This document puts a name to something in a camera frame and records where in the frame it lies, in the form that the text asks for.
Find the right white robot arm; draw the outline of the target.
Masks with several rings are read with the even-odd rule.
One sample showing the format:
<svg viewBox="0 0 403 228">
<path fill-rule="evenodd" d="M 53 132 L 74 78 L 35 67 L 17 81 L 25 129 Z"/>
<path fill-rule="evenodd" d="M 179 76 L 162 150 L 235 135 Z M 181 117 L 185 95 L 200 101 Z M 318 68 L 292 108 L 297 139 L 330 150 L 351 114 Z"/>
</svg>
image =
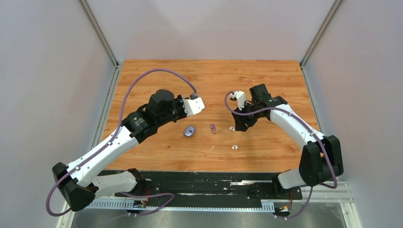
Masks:
<svg viewBox="0 0 403 228">
<path fill-rule="evenodd" d="M 272 194 L 284 198 L 294 187 L 322 185 L 335 189 L 337 177 L 344 172 L 339 139 L 326 136 L 299 117 L 281 96 L 272 97 L 264 84 L 249 89 L 251 99 L 245 92 L 228 92 L 224 103 L 235 101 L 235 110 L 228 108 L 235 121 L 235 130 L 245 132 L 257 120 L 266 118 L 279 126 L 302 150 L 299 166 L 277 174 L 271 185 Z"/>
</svg>

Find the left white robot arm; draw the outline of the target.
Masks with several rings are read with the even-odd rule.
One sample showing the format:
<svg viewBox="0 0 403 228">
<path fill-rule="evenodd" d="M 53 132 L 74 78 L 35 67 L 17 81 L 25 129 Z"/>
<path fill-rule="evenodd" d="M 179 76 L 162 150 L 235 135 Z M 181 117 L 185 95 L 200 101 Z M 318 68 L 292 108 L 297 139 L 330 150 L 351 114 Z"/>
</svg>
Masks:
<svg viewBox="0 0 403 228">
<path fill-rule="evenodd" d="M 183 98 L 168 90 L 158 90 L 148 103 L 130 113 L 110 136 L 87 154 L 67 165 L 57 163 L 52 168 L 53 175 L 70 209 L 80 211 L 94 199 L 120 192 L 141 196 L 146 184 L 137 169 L 106 176 L 100 176 L 100 172 L 121 154 L 156 134 L 159 127 L 195 115 L 204 108 L 202 99 L 196 95 Z"/>
</svg>

